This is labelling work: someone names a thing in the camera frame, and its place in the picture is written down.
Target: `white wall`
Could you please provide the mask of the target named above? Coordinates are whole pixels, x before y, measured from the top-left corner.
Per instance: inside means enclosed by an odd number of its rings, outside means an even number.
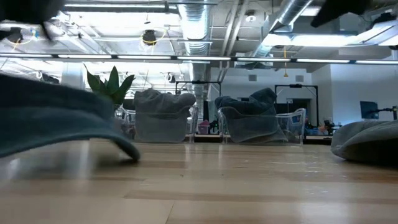
[[[295,76],[303,75],[304,82],[302,85],[311,85],[311,74],[307,73],[305,69],[288,69],[287,73],[289,77],[284,77],[285,71],[283,69],[275,72],[274,70],[263,70],[255,69],[248,71],[242,68],[230,68],[224,78],[221,92],[224,96],[230,96],[232,98],[248,97],[255,91],[263,88],[271,88],[274,90],[275,85],[289,85],[296,84]],[[257,75],[256,82],[249,82],[248,75]],[[218,69],[212,69],[212,77],[218,75]],[[211,92],[211,97],[217,97],[215,91]],[[285,103],[286,98],[301,98],[311,99],[313,95],[305,88],[302,89],[291,89],[285,88],[278,96],[278,103]]]
[[[331,79],[335,123],[361,121],[360,101],[374,101],[379,109],[398,105],[395,66],[331,65]],[[392,113],[380,112],[379,117],[390,121]]]
[[[326,65],[312,73],[312,85],[318,86],[319,121],[323,124],[325,119],[333,117],[333,100],[331,94],[331,65]],[[316,103],[311,105],[312,114],[316,113]],[[311,117],[311,122],[316,124],[316,116]]]

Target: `ceiling pipe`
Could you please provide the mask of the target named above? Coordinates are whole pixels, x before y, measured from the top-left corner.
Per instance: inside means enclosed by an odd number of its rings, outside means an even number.
[[[235,0],[234,4],[232,5],[231,17],[229,18],[229,22],[228,22],[228,25],[227,25],[227,28],[226,28],[224,42],[223,42],[223,47],[221,48],[220,56],[223,56],[224,53],[225,53],[226,46],[228,44],[229,37],[231,35],[232,26],[233,26],[234,21],[235,21],[236,11],[238,10],[238,4],[239,4],[239,0]]]
[[[244,0],[243,1],[242,7],[241,7],[241,11],[239,13],[239,19],[238,19],[238,21],[236,23],[236,26],[234,28],[234,32],[233,32],[232,37],[231,37],[231,43],[229,43],[228,50],[226,52],[227,56],[231,55],[231,53],[232,53],[232,49],[233,49],[233,47],[235,45],[236,37],[238,36],[239,29],[241,27],[242,20],[245,17],[246,10],[248,9],[249,2],[250,2],[250,0]]]
[[[208,40],[210,7],[207,5],[182,4],[178,5],[181,15],[182,33],[187,40]],[[204,56],[209,54],[209,43],[186,42],[185,50],[190,56]],[[210,63],[191,63],[191,80],[210,81]],[[193,94],[197,99],[199,119],[203,118],[203,102],[207,100],[208,85],[192,85]]]
[[[280,5],[277,23],[271,31],[284,26],[291,26],[299,18],[301,13],[311,4],[313,0],[284,0]]]

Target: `silver air duct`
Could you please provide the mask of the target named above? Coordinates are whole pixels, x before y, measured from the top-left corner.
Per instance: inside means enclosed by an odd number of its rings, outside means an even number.
[[[265,30],[263,30],[263,32],[267,36],[270,31],[280,29],[284,26],[291,26],[312,1],[313,0],[284,0],[281,4],[280,10],[266,19],[263,27]],[[266,36],[262,43],[253,52],[251,55],[252,57],[265,57],[271,51],[273,46],[266,45],[266,43],[264,43]]]
[[[208,18],[210,8],[207,5],[186,4],[178,5],[181,15],[184,39],[206,40],[208,38]],[[187,55],[204,56],[209,53],[209,45],[203,42],[186,42]],[[192,63],[190,77],[193,81],[210,81],[209,63]],[[203,101],[207,100],[208,85],[193,85],[193,94],[197,98],[199,119],[203,117]]]

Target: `desk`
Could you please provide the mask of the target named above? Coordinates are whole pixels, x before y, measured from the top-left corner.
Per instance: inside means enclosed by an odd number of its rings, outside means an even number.
[[[323,139],[332,139],[333,138],[333,136],[306,136],[305,137],[305,139],[308,139],[308,140],[315,140],[315,139],[317,139],[317,140],[319,140],[319,139],[321,139],[321,140],[323,140]]]
[[[398,223],[398,172],[329,146],[137,147],[138,164],[99,140],[0,159],[0,223]]]

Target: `black frame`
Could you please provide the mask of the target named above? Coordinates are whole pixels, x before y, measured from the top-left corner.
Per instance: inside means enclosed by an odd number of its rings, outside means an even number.
[[[397,111],[398,111],[397,106],[393,106],[392,108],[377,109],[374,111],[370,111],[370,113],[378,113],[378,112],[382,112],[382,111],[392,112],[392,119],[393,120],[397,119]]]
[[[197,80],[197,81],[176,81],[176,82],[175,82],[175,94],[177,94],[177,91],[178,91],[178,84],[179,84],[179,83],[192,83],[192,84],[195,84],[195,85],[205,85],[205,84],[216,83],[216,84],[218,84],[218,86],[220,87],[220,92],[219,92],[219,94],[220,94],[220,96],[221,96],[221,82],[210,82],[210,81],[199,81],[199,80]]]
[[[290,84],[290,85],[275,85],[275,94],[277,94],[278,87],[289,87],[289,88],[303,88],[303,87],[314,87],[317,98],[317,127],[319,127],[319,99],[318,99],[318,86],[317,85],[301,85],[301,84]]]

